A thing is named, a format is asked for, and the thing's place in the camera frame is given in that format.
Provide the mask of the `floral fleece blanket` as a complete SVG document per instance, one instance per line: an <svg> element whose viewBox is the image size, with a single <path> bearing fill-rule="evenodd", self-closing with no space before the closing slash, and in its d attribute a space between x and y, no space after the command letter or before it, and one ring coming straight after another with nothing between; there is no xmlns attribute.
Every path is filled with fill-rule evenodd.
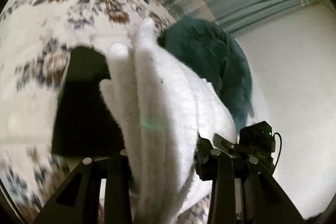
<svg viewBox="0 0 336 224"><path fill-rule="evenodd" d="M22 223L33 223L76 164L52 153L58 96L71 51L105 55L128 42L144 18L172 23L155 0L8 0L1 11L1 192Z"/></svg>

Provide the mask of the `black garment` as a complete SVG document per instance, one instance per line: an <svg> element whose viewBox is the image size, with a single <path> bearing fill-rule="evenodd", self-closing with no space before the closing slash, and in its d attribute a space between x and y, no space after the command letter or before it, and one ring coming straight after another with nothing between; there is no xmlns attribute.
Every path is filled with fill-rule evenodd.
<svg viewBox="0 0 336 224"><path fill-rule="evenodd" d="M121 130L101 96L110 79L106 58L92 48L71 51L58 96L51 151L63 157L111 157L124 148Z"/></svg>

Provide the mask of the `dark green garment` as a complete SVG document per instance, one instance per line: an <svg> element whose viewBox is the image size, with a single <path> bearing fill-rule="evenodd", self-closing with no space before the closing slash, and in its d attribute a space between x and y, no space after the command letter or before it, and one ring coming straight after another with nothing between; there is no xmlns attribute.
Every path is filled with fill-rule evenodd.
<svg viewBox="0 0 336 224"><path fill-rule="evenodd" d="M159 45L212 84L228 108L236 129L245 127L251 110L252 76L238 42L218 25L185 16L164 30Z"/></svg>

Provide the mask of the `white knit sweater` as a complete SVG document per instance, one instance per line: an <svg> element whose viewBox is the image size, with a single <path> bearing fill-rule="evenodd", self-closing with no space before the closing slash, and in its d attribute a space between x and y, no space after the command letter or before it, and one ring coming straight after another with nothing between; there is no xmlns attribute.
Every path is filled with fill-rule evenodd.
<svg viewBox="0 0 336 224"><path fill-rule="evenodd" d="M195 172L198 137L236 143L232 116L210 83L157 44L149 18L129 43L112 44L106 61L100 92L122 131L134 222L174 223L211 191Z"/></svg>

